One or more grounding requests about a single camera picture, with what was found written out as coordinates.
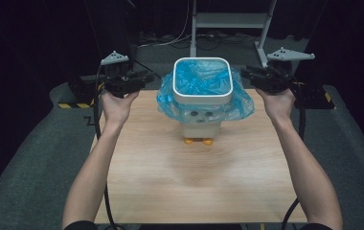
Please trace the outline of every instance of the white container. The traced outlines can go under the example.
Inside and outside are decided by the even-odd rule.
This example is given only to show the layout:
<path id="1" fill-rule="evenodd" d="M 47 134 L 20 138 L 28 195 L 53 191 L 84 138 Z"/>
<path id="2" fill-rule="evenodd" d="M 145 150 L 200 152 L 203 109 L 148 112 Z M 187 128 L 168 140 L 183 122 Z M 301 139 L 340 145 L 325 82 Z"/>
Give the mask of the white container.
<path id="1" fill-rule="evenodd" d="M 228 70 L 228 83 L 230 88 L 226 92 L 221 92 L 217 95 L 189 95 L 183 92 L 178 92 L 178 76 L 177 68 L 178 64 L 182 61 L 206 61 L 211 63 L 216 61 L 217 64 L 223 64 Z M 180 104 L 227 104 L 231 101 L 233 93 L 233 80 L 229 63 L 219 57 L 183 57 L 179 59 L 173 67 L 172 89 L 175 100 Z M 190 119 L 197 119 L 196 123 L 181 124 L 182 136 L 185 138 L 214 138 L 217 136 L 220 129 L 221 122 L 205 122 L 206 117 L 212 116 L 212 111 L 206 111 L 205 114 L 197 111 L 187 111 L 182 116 L 191 116 Z"/>

